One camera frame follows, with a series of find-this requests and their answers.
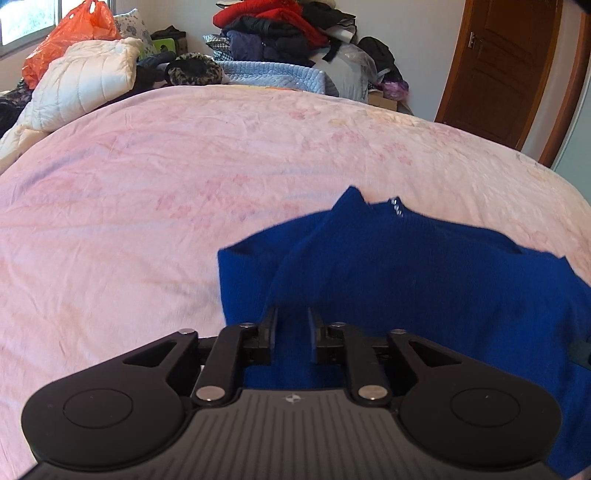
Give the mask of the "blue beaded knit sweater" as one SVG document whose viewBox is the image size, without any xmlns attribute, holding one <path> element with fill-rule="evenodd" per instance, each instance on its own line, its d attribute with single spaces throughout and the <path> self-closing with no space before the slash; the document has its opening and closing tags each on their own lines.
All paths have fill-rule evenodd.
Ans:
<svg viewBox="0 0 591 480">
<path fill-rule="evenodd" d="M 247 369 L 246 387 L 338 385 L 337 369 L 311 362 L 310 311 L 368 336 L 400 328 L 542 386 L 563 413 L 551 467 L 568 477 L 589 465 L 590 371 L 570 348 L 590 338 L 590 288 L 567 260 L 356 188 L 217 258 L 228 324 L 279 311 L 273 360 Z"/>
</svg>

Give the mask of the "green plastic stool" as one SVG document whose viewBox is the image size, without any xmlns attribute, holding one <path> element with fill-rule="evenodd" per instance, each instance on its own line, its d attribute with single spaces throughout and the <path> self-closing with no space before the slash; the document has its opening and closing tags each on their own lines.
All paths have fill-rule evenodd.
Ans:
<svg viewBox="0 0 591 480">
<path fill-rule="evenodd" d="M 156 52 L 176 52 L 176 42 L 172 38 L 161 38 L 153 40 L 153 46 Z"/>
</svg>

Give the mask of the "window with grey frame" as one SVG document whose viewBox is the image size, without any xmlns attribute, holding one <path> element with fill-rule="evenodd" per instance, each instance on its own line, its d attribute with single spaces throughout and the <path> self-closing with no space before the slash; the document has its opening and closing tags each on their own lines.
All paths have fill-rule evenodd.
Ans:
<svg viewBox="0 0 591 480">
<path fill-rule="evenodd" d="M 77 0 L 17 0 L 1 2 L 1 56 L 43 40 Z"/>
</svg>

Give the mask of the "floral white pillow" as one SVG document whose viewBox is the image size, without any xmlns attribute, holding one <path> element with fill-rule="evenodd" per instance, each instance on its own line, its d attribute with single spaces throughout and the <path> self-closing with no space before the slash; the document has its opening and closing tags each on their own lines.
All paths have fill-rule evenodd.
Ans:
<svg viewBox="0 0 591 480">
<path fill-rule="evenodd" d="M 151 56 L 157 53 L 151 35 L 137 8 L 115 15 L 114 21 L 122 38 L 136 38 L 142 42 L 143 56 Z"/>
</svg>

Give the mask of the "light blue knitted blanket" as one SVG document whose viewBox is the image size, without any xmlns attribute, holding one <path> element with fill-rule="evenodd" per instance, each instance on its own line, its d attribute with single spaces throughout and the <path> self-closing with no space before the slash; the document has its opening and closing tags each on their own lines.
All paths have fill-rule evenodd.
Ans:
<svg viewBox="0 0 591 480">
<path fill-rule="evenodd" d="M 218 65 L 231 85 L 283 88 L 339 97 L 334 82 L 315 68 L 256 61 L 221 61 Z"/>
</svg>

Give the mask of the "pale blue sliding wardrobe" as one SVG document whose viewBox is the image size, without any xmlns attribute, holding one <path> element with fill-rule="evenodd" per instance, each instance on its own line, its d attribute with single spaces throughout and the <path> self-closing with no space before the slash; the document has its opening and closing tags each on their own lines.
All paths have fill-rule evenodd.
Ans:
<svg viewBox="0 0 591 480">
<path fill-rule="evenodd" d="M 590 14 L 581 15 L 567 89 L 539 162 L 590 202 Z"/>
</svg>

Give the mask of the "white quilted puffer jacket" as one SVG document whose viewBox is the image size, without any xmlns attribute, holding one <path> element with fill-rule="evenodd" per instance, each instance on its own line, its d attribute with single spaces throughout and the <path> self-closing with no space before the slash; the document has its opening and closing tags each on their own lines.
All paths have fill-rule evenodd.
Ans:
<svg viewBox="0 0 591 480">
<path fill-rule="evenodd" d="M 142 41 L 133 37 L 88 40 L 51 61 L 15 125 L 1 138 L 1 170 L 49 134 L 129 92 L 142 49 Z"/>
</svg>

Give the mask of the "red garment on pile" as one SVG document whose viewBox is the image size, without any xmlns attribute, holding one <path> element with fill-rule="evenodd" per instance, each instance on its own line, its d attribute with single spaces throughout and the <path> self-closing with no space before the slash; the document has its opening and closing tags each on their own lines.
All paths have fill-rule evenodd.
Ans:
<svg viewBox="0 0 591 480">
<path fill-rule="evenodd" d="M 317 27 L 308 23 L 304 19 L 303 13 L 304 9 L 297 1 L 249 0 L 219 10 L 212 17 L 212 24 L 219 29 L 224 29 L 232 21 L 243 16 L 287 23 L 304 33 L 304 37 L 311 49 L 327 46 L 329 38 Z"/>
</svg>

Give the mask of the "brown wooden door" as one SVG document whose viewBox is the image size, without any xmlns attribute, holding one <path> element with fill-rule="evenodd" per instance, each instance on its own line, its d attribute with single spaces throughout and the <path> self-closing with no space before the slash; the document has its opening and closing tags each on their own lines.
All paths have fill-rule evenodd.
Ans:
<svg viewBox="0 0 591 480">
<path fill-rule="evenodd" d="M 562 6 L 467 1 L 436 120 L 520 150 L 547 84 Z"/>
</svg>

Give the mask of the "black bag by wall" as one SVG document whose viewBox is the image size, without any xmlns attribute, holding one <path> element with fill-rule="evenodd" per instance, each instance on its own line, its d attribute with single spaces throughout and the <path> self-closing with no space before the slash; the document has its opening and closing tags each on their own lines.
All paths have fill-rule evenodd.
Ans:
<svg viewBox="0 0 591 480">
<path fill-rule="evenodd" d="M 396 65 L 392 51 L 381 40 L 366 36 L 356 46 L 365 51 L 374 60 L 379 84 L 384 82 L 401 82 L 404 80 Z"/>
</svg>

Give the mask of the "light grey bundled bedding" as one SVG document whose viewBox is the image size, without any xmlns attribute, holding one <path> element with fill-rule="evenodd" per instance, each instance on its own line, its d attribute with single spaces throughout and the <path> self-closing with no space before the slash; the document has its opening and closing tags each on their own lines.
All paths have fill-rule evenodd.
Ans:
<svg viewBox="0 0 591 480">
<path fill-rule="evenodd" d="M 339 97 L 368 103 L 370 83 L 378 77 L 375 61 L 355 44 L 342 44 L 331 61 L 325 57 L 329 49 L 319 49 L 311 55 L 314 67 L 331 79 Z"/>
</svg>

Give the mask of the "purple plastic bag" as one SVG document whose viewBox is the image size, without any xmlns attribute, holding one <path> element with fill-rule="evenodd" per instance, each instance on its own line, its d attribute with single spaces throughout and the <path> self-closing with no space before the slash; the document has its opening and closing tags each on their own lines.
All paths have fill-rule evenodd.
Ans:
<svg viewBox="0 0 591 480">
<path fill-rule="evenodd" d="M 385 81 L 382 84 L 382 92 L 385 99 L 404 102 L 409 96 L 410 87 L 405 80 Z"/>
</svg>

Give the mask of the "dark clothes pile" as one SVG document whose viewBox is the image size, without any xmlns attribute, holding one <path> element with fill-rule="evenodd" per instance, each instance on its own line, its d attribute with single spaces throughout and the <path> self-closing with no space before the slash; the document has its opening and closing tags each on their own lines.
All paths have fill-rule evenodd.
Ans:
<svg viewBox="0 0 591 480">
<path fill-rule="evenodd" d="M 243 16 L 221 30 L 235 61 L 287 63 L 311 67 L 310 57 L 319 49 L 329 49 L 331 61 L 339 46 L 356 37 L 356 16 L 335 7 L 332 1 L 297 1 L 304 19 L 329 38 L 329 44 L 311 49 L 304 33 L 287 23 Z"/>
</svg>

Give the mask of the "leopard print garment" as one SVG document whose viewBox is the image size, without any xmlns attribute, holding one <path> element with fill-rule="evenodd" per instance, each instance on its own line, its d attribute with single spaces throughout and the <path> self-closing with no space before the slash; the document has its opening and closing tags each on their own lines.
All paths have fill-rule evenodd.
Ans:
<svg viewBox="0 0 591 480">
<path fill-rule="evenodd" d="M 218 85 L 224 81 L 221 65 L 201 53 L 185 53 L 169 62 L 164 79 L 171 86 Z"/>
</svg>

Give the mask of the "orange plastic bag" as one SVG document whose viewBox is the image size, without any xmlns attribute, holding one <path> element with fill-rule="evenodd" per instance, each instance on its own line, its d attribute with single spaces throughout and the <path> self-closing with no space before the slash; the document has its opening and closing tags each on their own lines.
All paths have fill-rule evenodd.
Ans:
<svg viewBox="0 0 591 480">
<path fill-rule="evenodd" d="M 54 30 L 25 59 L 22 79 L 29 89 L 37 87 L 49 64 L 62 57 L 75 43 L 88 40 L 118 40 L 114 16 L 104 1 L 85 0 L 58 23 Z"/>
</svg>

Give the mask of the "cardboard box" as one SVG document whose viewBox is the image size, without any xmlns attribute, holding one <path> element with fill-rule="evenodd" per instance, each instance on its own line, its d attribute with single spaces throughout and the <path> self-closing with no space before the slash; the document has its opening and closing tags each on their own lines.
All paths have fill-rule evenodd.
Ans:
<svg viewBox="0 0 591 480">
<path fill-rule="evenodd" d="M 384 93 L 379 90 L 373 90 L 369 92 L 368 103 L 372 106 L 387 109 L 390 111 L 398 110 L 398 102 L 396 100 L 386 98 L 384 96 Z"/>
</svg>

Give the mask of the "pink floral bed sheet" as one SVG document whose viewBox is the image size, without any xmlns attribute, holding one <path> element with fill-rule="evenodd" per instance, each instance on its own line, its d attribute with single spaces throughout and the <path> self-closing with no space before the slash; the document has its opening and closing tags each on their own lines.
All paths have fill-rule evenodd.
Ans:
<svg viewBox="0 0 591 480">
<path fill-rule="evenodd" d="M 51 381 L 184 327 L 221 330 L 216 254 L 370 202 L 499 231 L 590 275 L 590 207 L 528 156 L 342 98 L 170 87 L 103 107 L 1 177 L 1 475 L 33 465 L 20 427 Z"/>
</svg>

